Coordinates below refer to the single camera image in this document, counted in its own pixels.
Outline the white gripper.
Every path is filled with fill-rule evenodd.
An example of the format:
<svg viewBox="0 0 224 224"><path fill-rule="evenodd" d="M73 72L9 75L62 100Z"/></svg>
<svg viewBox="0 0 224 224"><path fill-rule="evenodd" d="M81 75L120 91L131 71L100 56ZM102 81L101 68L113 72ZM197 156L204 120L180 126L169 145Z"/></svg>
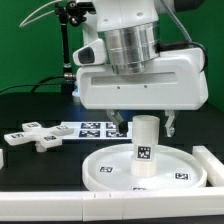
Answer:
<svg viewBox="0 0 224 224"><path fill-rule="evenodd" d="M118 110L166 110L166 136L172 137L175 110L196 110L208 99L204 73L207 55L196 43L185 49L163 51L145 64L144 72L130 75L112 71L100 39L75 51L73 60L79 66L81 103L87 109L107 110L119 134L128 132L128 122Z"/></svg>

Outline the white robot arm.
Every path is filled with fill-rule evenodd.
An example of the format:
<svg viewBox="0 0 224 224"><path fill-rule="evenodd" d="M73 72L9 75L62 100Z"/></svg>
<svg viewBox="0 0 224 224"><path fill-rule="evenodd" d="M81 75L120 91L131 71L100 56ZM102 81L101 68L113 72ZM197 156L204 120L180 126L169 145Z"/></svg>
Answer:
<svg viewBox="0 0 224 224"><path fill-rule="evenodd" d="M176 19L205 0L77 0L87 12L84 46L73 53L78 94L87 109L103 109L120 133L121 110L163 110L166 135L178 110L208 98L205 48Z"/></svg>

